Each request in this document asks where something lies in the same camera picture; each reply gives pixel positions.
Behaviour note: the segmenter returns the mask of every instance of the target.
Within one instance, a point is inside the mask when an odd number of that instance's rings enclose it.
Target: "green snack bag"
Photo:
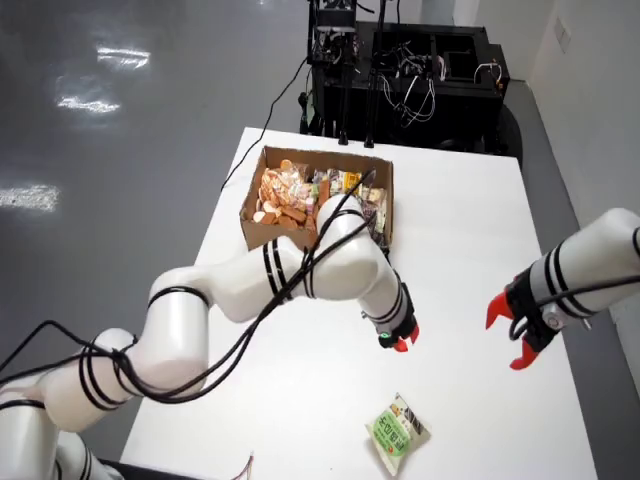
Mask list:
[[[399,393],[375,422],[366,427],[382,463],[394,477],[405,455],[429,438],[429,432]]]

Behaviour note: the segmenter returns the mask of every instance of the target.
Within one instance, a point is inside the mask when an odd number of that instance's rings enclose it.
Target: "snack bag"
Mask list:
[[[311,195],[313,185],[304,182],[306,165],[283,160],[280,168],[267,168],[262,174],[258,192],[262,202],[270,202],[274,207],[290,206],[301,212],[307,209],[306,200]]]
[[[398,393],[394,402],[366,427],[382,463],[394,477],[402,459],[429,438],[427,429]]]
[[[327,175],[331,185],[329,193],[332,197],[339,193],[347,193],[362,177],[361,173],[343,172],[335,168],[327,170]],[[355,192],[356,195],[359,195],[361,188],[362,186]]]

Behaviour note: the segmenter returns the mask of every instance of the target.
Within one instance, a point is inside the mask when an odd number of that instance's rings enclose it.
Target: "black band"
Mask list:
[[[269,244],[265,243],[262,246],[262,256],[264,257],[264,268],[267,271],[267,278],[269,279],[269,285],[271,285],[271,291],[273,292],[273,296],[275,297],[278,293],[278,288],[276,287],[276,281],[273,278],[273,271],[271,270],[271,260],[269,260]]]
[[[566,291],[569,288],[567,287],[567,283],[564,281],[564,276],[562,275],[562,268],[560,267],[560,248],[562,247],[563,244],[564,242],[562,242],[560,245],[558,245],[558,248],[556,248],[556,256],[553,259],[553,266],[555,267],[555,270],[556,270],[556,276],[558,277],[558,284],[560,285],[560,288],[563,291]],[[578,299],[573,295],[567,297],[567,300],[578,312],[583,313],[584,316],[590,317],[597,313],[592,310],[589,310],[587,307],[582,305],[578,301]]]
[[[32,407],[39,408],[40,410],[44,410],[44,403],[38,400],[30,400],[28,398],[21,398],[19,400],[9,400],[8,402],[4,402],[0,404],[0,410],[5,410],[7,408],[13,407]]]
[[[551,255],[554,254],[554,252],[556,252],[556,250],[552,250],[550,251],[546,258],[544,259],[544,277],[547,280],[547,288],[549,288],[549,292],[551,292],[551,295],[555,295],[556,293],[558,293],[556,291],[556,287],[553,284],[553,279],[551,278]],[[569,307],[567,307],[564,304],[564,301],[558,300],[556,302],[556,305],[558,305],[558,307],[560,308],[560,310],[562,310],[564,313],[566,313],[567,315],[569,315],[570,317],[573,318],[580,318],[579,315],[576,315],[575,313],[573,313],[571,310],[569,310]]]
[[[395,270],[393,271],[393,273],[396,274],[396,278],[398,279],[398,294],[396,295],[396,299],[393,302],[393,306],[387,313],[385,313],[381,317],[372,317],[368,313],[363,312],[364,315],[376,325],[384,325],[385,323],[389,323],[396,317],[396,315],[400,311],[400,308],[402,307],[402,285],[400,284],[400,277],[398,276],[398,272],[396,272]]]
[[[271,249],[273,250],[273,259],[276,262],[276,270],[278,271],[278,278],[280,279],[280,285],[282,288],[287,283],[287,279],[284,276],[284,272],[282,271],[282,262],[280,262],[280,252],[278,252],[278,239],[274,238],[273,242],[271,242]],[[287,294],[287,300],[293,300],[291,293]]]
[[[84,466],[82,467],[82,473],[80,474],[80,480],[87,480],[89,476],[87,475],[87,470],[89,468],[89,449],[87,445],[82,442],[84,445]]]
[[[91,479],[91,473],[92,473],[92,470],[93,470],[93,455],[91,455],[91,452],[87,448],[87,445],[85,445],[84,448],[87,449],[87,457],[89,457],[89,468],[87,469],[87,480],[90,480]]]
[[[636,249],[636,253],[638,254],[638,257],[640,257],[640,243],[638,243],[638,237],[640,237],[640,227],[633,231],[633,236],[631,237],[633,240],[633,248]]]
[[[100,385],[98,384],[98,380],[96,379],[96,376],[93,373],[93,355],[91,354],[87,356],[87,373],[89,375],[89,382],[91,382],[93,391],[96,392],[96,395],[100,397],[100,400],[102,400],[107,405],[107,408],[110,408],[111,410],[115,410],[116,408],[124,405],[125,402],[119,402],[117,400],[113,400],[109,398],[107,394],[104,393],[104,391],[100,388]]]
[[[131,345],[127,345],[126,347],[124,347],[122,350],[120,350],[120,353],[122,355],[126,355],[127,350],[129,350],[131,347],[133,347],[136,343],[138,343],[138,337],[133,335],[133,341],[132,341]],[[122,372],[122,370],[120,369],[120,366],[119,366],[119,364],[117,362],[113,362],[113,372],[116,375],[116,380],[118,381],[118,384],[120,384],[120,387],[122,387],[122,389],[125,392],[127,392],[132,397],[139,396],[137,393],[134,393],[131,390],[129,390],[127,388],[127,386],[124,384],[124,382],[122,381],[122,378],[120,377],[120,373]]]
[[[336,213],[333,219],[335,220],[336,218],[341,217],[342,215],[355,215],[364,220],[364,215],[354,208],[345,208],[343,210],[340,210],[338,213]]]
[[[102,410],[103,412],[111,412],[115,410],[117,407],[109,407],[104,406],[98,399],[93,395],[91,390],[89,389],[89,385],[87,385],[87,379],[84,376],[84,364],[85,361],[89,361],[88,357],[91,355],[89,349],[87,347],[83,347],[80,352],[80,359],[78,360],[78,377],[80,379],[80,386],[82,387],[82,391],[84,392],[84,396],[87,397],[87,400],[91,402],[91,404],[96,407],[98,410]]]
[[[167,295],[169,293],[173,293],[173,292],[190,293],[191,295],[195,295],[196,297],[198,297],[200,300],[202,300],[205,303],[207,308],[211,308],[211,304],[209,303],[209,299],[204,295],[204,293],[202,293],[200,290],[197,290],[195,288],[185,287],[185,286],[175,286],[175,287],[163,288],[158,293],[156,293],[153,297],[151,297],[151,300],[149,300],[149,305],[147,305],[147,308],[149,308],[151,306],[151,304],[153,304],[153,302],[155,302],[160,297],[164,297],[165,295]]]

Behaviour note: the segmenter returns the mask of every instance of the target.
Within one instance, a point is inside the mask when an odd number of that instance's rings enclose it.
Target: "wire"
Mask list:
[[[36,328],[36,330],[34,330],[34,332],[32,332],[32,334],[30,334],[27,337],[27,339],[25,339],[19,345],[19,347],[9,356],[9,358],[3,362],[2,365],[3,366],[8,365],[8,363],[11,360],[13,360],[17,356],[17,354],[20,353],[20,351],[22,349],[24,349],[24,347],[35,337],[35,335],[37,335],[37,333],[42,331],[43,328],[45,326],[47,326],[47,325],[51,325],[54,328],[57,328],[59,331],[61,331],[67,337],[72,339],[74,342],[76,342],[79,345],[82,345],[85,348],[82,350],[82,352],[80,354],[73,355],[71,357],[68,357],[66,359],[60,360],[60,361],[55,362],[53,364],[49,364],[49,365],[45,365],[45,366],[41,366],[41,367],[36,367],[34,369],[23,371],[23,372],[20,372],[18,374],[12,375],[10,377],[1,379],[0,380],[0,386],[4,385],[4,384],[6,384],[6,383],[8,383],[10,381],[17,380],[19,378],[24,378],[24,377],[33,375],[34,373],[44,372],[44,371],[47,371],[47,370],[51,370],[53,368],[57,368],[57,367],[62,366],[62,365],[66,365],[66,364],[72,363],[72,362],[74,362],[76,360],[82,361],[85,358],[87,360],[90,360],[91,358],[94,358],[94,357],[108,357],[108,358],[110,358],[112,360],[112,362],[114,364],[114,368],[117,367],[119,370],[121,370],[124,373],[124,375],[126,376],[126,378],[140,392],[141,395],[146,396],[146,397],[148,397],[148,398],[150,398],[150,399],[152,399],[154,401],[157,401],[157,402],[160,402],[160,403],[166,403],[166,404],[178,404],[178,403],[190,402],[190,401],[196,400],[198,398],[201,398],[201,397],[207,395],[213,389],[215,389],[218,385],[220,385],[231,374],[231,372],[233,372],[233,370],[236,368],[236,366],[238,365],[238,363],[242,359],[242,356],[244,355],[244,353],[245,353],[245,351],[247,349],[247,346],[249,345],[249,342],[251,341],[251,338],[253,337],[253,335],[254,335],[257,327],[260,325],[260,323],[276,307],[278,307],[279,305],[281,305],[284,302],[284,299],[286,298],[286,296],[289,295],[298,284],[300,284],[303,281],[306,281],[307,274],[310,274],[311,282],[313,281],[313,277],[312,277],[313,273],[312,272],[313,272],[314,266],[317,265],[319,262],[321,262],[324,258],[326,258],[327,255],[330,255],[337,248],[340,248],[345,243],[351,241],[351,239],[353,239],[355,236],[359,235],[365,228],[368,227],[368,225],[372,222],[372,220],[374,220],[375,215],[371,215],[367,220],[363,221],[363,223],[360,226],[358,226],[357,228],[355,228],[352,232],[348,233],[347,235],[345,235],[341,239],[337,240],[336,242],[334,242],[333,244],[328,246],[317,257],[314,257],[315,251],[318,249],[318,247],[319,247],[319,245],[321,243],[321,240],[324,237],[325,233],[327,232],[329,226],[331,225],[331,223],[338,216],[340,216],[340,209],[342,208],[344,203],[347,201],[349,196],[351,196],[353,194],[353,192],[371,174],[372,174],[372,171],[369,171],[369,172],[366,172],[365,174],[363,174],[361,176],[360,180],[358,182],[356,182],[356,184],[353,185],[353,187],[351,187],[349,189],[349,191],[341,199],[341,201],[338,203],[338,205],[336,206],[334,211],[331,213],[331,215],[329,216],[329,218],[327,219],[327,221],[323,225],[323,228],[321,229],[321,231],[320,231],[320,233],[319,233],[319,235],[317,237],[317,240],[314,242],[314,244],[312,245],[311,249],[308,252],[305,252],[305,256],[303,258],[302,264],[301,264],[300,268],[298,269],[298,271],[291,277],[291,279],[288,282],[286,282],[283,285],[283,287],[276,293],[276,295],[273,296],[271,301],[269,301],[267,303],[267,305],[263,308],[263,310],[260,312],[260,314],[258,315],[256,320],[244,331],[244,333],[238,338],[238,340],[231,347],[231,349],[218,362],[216,362],[216,364],[212,365],[205,372],[203,372],[202,374],[198,375],[197,377],[191,379],[190,381],[188,381],[184,385],[182,385],[182,386],[180,386],[180,387],[178,387],[176,389],[173,389],[171,391],[158,392],[158,391],[154,390],[153,387],[145,384],[141,380],[141,378],[138,376],[138,374],[135,372],[135,369],[134,369],[133,365],[131,364],[131,361],[130,361],[129,357],[125,353],[126,349],[124,349],[122,351],[113,350],[111,352],[108,352],[106,349],[95,345],[93,342],[87,342],[85,340],[82,340],[81,338],[77,337],[76,335],[71,333],[69,330],[67,330],[62,325],[58,324],[57,322],[55,322],[53,320],[48,320],[46,322],[43,322],[43,324],[39,325]],[[183,393],[184,391],[186,391],[189,388],[193,387],[194,385],[196,385],[200,381],[206,379],[209,375],[211,375],[213,372],[215,372],[220,366],[222,366],[224,363],[226,363],[226,361],[229,358],[231,358],[231,356],[236,351],[238,351],[238,354],[237,354],[236,358],[234,359],[234,361],[232,362],[232,364],[211,385],[209,385],[208,387],[206,387],[205,389],[203,389],[203,390],[201,390],[199,392],[196,392],[196,393],[193,393],[193,394],[190,394],[190,395],[186,395],[186,396],[183,396],[183,397],[179,397],[179,398],[174,398],[176,395],[179,395],[179,394]],[[92,368],[91,367],[91,363],[88,361],[87,362],[87,369],[90,370],[91,368]],[[83,374],[84,374],[84,372],[83,372],[83,369],[81,368],[80,369],[80,375],[83,375]]]
[[[404,96],[404,101],[402,103],[407,103],[407,99],[409,98],[409,94],[411,93],[411,89],[413,88],[413,84],[416,83],[417,79],[418,75],[413,77],[413,82],[411,82],[411,85],[409,85],[409,90],[407,90],[407,94]]]
[[[358,5],[358,7],[360,7],[362,10],[364,10],[367,13],[370,13],[372,15],[376,14],[376,12],[374,10],[371,10],[370,8],[367,8],[367,7],[363,6],[363,5],[361,5],[360,2],[356,2],[356,5]]]
[[[262,129],[262,133],[260,134],[260,138],[258,138],[258,140],[256,140],[245,152],[245,154],[242,156],[242,160],[240,160],[240,162],[238,163],[238,165],[236,165],[235,167],[233,167],[233,170],[231,170],[231,173],[229,173],[229,176],[227,177],[227,179],[222,183],[222,187],[220,187],[220,191],[222,191],[224,189],[224,187],[227,185],[227,183],[229,182],[229,180],[231,179],[231,177],[233,176],[233,174],[236,172],[236,170],[240,167],[240,165],[242,165],[245,161],[245,159],[247,158],[247,155],[249,155],[249,152],[253,149],[253,147],[255,147],[258,143],[260,143],[262,141],[262,138],[264,137],[264,133],[267,131],[267,127],[269,126],[269,122],[271,121],[271,116],[273,115],[273,107],[275,107],[276,103],[278,102],[278,100],[280,100],[284,94],[287,92],[287,90],[289,90],[289,87],[291,86],[291,84],[293,82],[296,81],[296,78],[298,78],[298,74],[300,73],[300,70],[302,70],[302,67],[304,66],[304,64],[307,61],[307,57],[304,57],[304,60],[302,61],[302,63],[300,64],[300,66],[298,67],[298,70],[296,70],[296,74],[293,76],[293,78],[289,81],[289,83],[287,83],[287,86],[284,87],[284,90],[282,90],[282,92],[280,92],[280,95],[278,95],[276,97],[276,99],[273,101],[273,103],[271,103],[271,108],[269,109],[269,116],[267,117],[267,121],[264,124],[264,128]]]
[[[27,399],[9,400],[8,402],[4,402],[3,404],[0,404],[0,411],[5,410],[7,408],[13,408],[13,407],[33,407],[33,408],[39,408],[41,410],[44,410],[44,403],[39,402],[37,400],[27,400]]]
[[[431,111],[429,112],[428,115],[424,116],[422,115],[422,109],[424,108],[425,104],[427,103],[427,100],[429,98],[429,96],[431,96]],[[402,128],[409,128],[409,126],[415,121],[417,120],[420,123],[424,123],[427,122],[429,120],[431,120],[431,117],[433,117],[433,114],[435,113],[436,110],[436,96],[435,96],[435,90],[433,87],[433,79],[429,79],[429,92],[427,92],[427,94],[424,97],[424,100],[422,101],[422,105],[420,106],[420,110],[418,110],[418,113],[412,115],[411,120],[409,121],[409,123],[407,123],[406,125],[403,125]]]
[[[304,93],[307,98],[309,98],[309,77],[311,76],[311,70],[313,70],[313,66],[309,67],[309,71],[307,72],[307,79],[304,81]]]
[[[609,288],[616,288],[624,285],[632,285],[634,283],[640,283],[640,275],[633,275],[629,277],[616,278],[613,280],[596,282],[590,285],[586,285],[584,287],[572,288],[555,295],[550,295],[549,297],[543,298],[542,300],[539,300],[538,302],[536,302],[536,307],[542,308],[545,305],[548,305],[549,303],[555,303],[558,300],[562,300],[563,298],[571,297],[574,295],[597,292],[600,290],[607,290]],[[516,328],[516,326],[521,322],[523,323],[520,325],[520,327]],[[528,328],[529,328],[529,323],[526,318],[521,318],[520,320],[511,322],[511,325],[509,325],[509,338],[511,340],[519,339],[524,334],[524,332],[527,331]]]
[[[473,82],[475,83],[476,76],[478,75],[478,72],[480,71],[480,69],[481,68],[486,68],[486,67],[489,67],[492,76],[493,76],[493,67],[498,67],[499,74],[498,74],[498,79],[496,80],[496,85],[498,83],[500,83],[500,80],[502,80],[502,67],[500,66],[499,63],[494,63],[494,62],[492,62],[492,63],[481,63],[480,65],[478,65],[478,68],[476,68],[476,71],[473,74]]]
[[[634,283],[640,283],[640,275],[632,275],[630,277],[616,278],[613,280],[604,280],[602,282],[592,283],[584,287],[571,288],[569,290],[565,290],[564,292],[550,295],[546,298],[543,298],[542,300],[539,300],[538,302],[536,302],[536,306],[544,307],[549,303],[557,302],[558,300],[562,300],[563,298],[580,295],[582,293],[597,292],[600,290],[607,290],[609,288],[622,287],[624,285],[632,285]]]
[[[249,480],[251,478],[252,465],[253,465],[253,452],[251,452],[251,455],[249,455],[249,460],[247,461],[247,464],[244,466],[242,471],[238,475],[233,477],[231,480],[240,480],[245,473],[247,474],[247,480]]]

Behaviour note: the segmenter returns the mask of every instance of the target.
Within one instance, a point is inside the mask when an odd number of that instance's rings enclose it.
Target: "white table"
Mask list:
[[[259,135],[244,131],[234,164]],[[485,331],[488,302],[540,250],[515,159],[268,131],[264,144],[348,151],[394,162],[391,260],[407,283],[420,338],[406,354],[378,346],[356,302],[298,299],[257,331],[236,371],[181,406],[144,400],[121,461],[228,479],[255,452],[252,478],[387,478],[364,427],[400,392],[431,440],[402,479],[595,479],[564,344],[527,370],[507,320]],[[196,264],[246,251],[238,212],[262,145],[223,191]],[[211,362],[246,325],[210,314]]]

